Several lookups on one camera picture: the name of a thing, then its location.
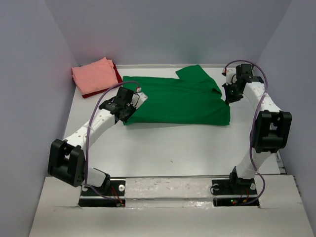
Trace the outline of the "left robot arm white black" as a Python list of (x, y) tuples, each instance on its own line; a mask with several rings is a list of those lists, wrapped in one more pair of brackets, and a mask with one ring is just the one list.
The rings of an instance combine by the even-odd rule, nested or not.
[(131, 90), (123, 86), (108, 100), (100, 97), (90, 119), (82, 127), (63, 140), (52, 142), (48, 174), (73, 187), (90, 188), (104, 197), (111, 186), (111, 178), (104, 171), (89, 166), (89, 149), (119, 121), (128, 122), (147, 99), (141, 88)]

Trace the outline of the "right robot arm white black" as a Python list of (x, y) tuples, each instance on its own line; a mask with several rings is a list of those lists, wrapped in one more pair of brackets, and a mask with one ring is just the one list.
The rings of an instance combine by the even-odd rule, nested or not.
[(228, 190), (234, 194), (255, 187), (254, 177), (259, 174), (261, 165), (286, 146), (292, 122), (291, 113), (278, 107), (268, 94), (266, 75), (254, 75), (255, 67), (254, 63), (241, 60), (235, 70), (225, 66), (222, 71), (226, 78), (222, 85), (226, 104), (247, 98), (255, 110), (249, 149), (227, 181)]

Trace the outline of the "green t shirt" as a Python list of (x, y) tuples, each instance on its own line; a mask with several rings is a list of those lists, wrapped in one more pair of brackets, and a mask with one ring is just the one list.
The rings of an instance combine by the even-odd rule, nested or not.
[(222, 99), (216, 81), (200, 65), (176, 71), (177, 78), (124, 76), (124, 87), (140, 84), (148, 99), (126, 122), (227, 126), (230, 106)]

